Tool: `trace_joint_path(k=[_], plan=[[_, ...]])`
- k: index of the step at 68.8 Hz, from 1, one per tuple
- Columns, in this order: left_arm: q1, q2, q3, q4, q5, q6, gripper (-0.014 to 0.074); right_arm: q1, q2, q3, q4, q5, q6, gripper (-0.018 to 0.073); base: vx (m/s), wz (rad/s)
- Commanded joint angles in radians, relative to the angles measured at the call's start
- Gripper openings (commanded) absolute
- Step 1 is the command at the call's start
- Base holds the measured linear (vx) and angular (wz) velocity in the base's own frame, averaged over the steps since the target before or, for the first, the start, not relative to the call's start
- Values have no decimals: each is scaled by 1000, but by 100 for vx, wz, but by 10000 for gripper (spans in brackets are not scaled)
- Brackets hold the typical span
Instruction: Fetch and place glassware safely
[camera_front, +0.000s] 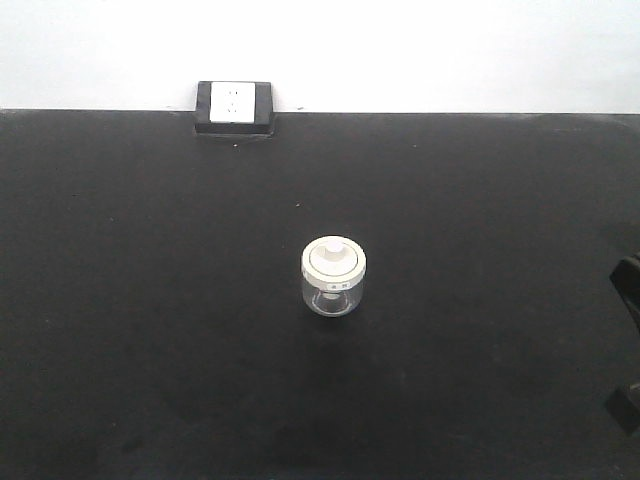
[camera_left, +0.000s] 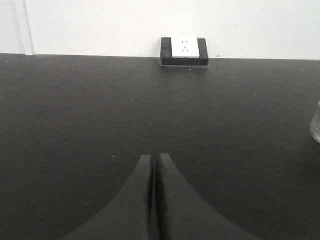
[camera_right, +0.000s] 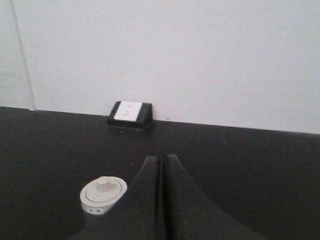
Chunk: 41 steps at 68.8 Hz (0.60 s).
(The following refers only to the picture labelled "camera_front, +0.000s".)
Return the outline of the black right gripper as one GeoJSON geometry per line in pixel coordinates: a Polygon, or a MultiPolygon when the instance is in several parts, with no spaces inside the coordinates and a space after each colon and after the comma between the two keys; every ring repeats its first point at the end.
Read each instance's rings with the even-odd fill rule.
{"type": "MultiPolygon", "coordinates": [[[[610,281],[626,306],[636,328],[640,329],[639,254],[624,257],[610,274],[610,281]]],[[[609,415],[626,435],[638,435],[640,425],[639,384],[617,387],[605,402],[609,415]]]]}

